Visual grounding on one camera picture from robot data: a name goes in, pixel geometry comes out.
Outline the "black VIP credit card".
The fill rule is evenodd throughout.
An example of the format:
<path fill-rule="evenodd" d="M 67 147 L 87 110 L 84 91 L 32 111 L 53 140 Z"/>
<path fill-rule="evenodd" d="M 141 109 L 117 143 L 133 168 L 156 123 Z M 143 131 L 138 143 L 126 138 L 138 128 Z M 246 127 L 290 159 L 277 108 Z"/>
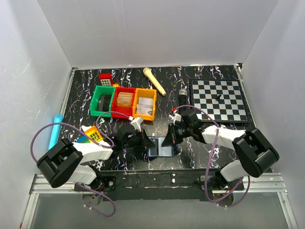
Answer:
<path fill-rule="evenodd" d="M 150 138 L 153 142 L 154 146 L 149 149 L 149 156 L 158 156 L 159 148 L 158 148 L 158 138 Z"/>

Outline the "blue leather card holder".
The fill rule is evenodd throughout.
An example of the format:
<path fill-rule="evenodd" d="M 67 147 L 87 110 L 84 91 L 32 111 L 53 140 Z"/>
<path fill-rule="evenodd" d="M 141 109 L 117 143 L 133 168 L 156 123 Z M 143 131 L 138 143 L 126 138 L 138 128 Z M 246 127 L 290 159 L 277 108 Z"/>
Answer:
<path fill-rule="evenodd" d="M 177 146 L 162 146 L 165 137 L 150 136 L 149 139 L 155 144 L 155 147 L 147 150 L 149 158 L 173 157 L 177 153 Z"/>

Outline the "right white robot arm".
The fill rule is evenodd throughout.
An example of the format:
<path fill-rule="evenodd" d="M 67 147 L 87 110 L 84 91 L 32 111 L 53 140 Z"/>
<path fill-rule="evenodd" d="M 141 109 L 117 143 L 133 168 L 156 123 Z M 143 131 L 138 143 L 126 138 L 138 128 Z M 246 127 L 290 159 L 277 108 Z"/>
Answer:
<path fill-rule="evenodd" d="M 238 178 L 260 177 L 279 160 L 278 152 L 259 129 L 245 131 L 217 127 L 201 121 L 193 110 L 175 114 L 162 146 L 180 144 L 188 137 L 204 144 L 217 143 L 236 152 L 238 159 L 222 167 L 210 179 L 213 185 L 223 190 Z"/>

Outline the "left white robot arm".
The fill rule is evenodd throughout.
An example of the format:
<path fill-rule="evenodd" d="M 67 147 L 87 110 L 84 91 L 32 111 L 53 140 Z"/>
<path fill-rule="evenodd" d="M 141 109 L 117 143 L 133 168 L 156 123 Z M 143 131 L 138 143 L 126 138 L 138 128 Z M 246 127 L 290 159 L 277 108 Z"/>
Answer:
<path fill-rule="evenodd" d="M 101 187 L 101 178 L 91 167 L 83 166 L 83 163 L 107 160 L 114 153 L 127 148 L 147 151 L 156 147 L 156 142 L 143 129 L 116 133 L 110 135 L 110 139 L 114 143 L 113 148 L 109 142 L 77 143 L 63 138 L 38 159 L 36 166 L 52 188 L 70 181 L 83 183 L 89 190 L 96 191 Z"/>

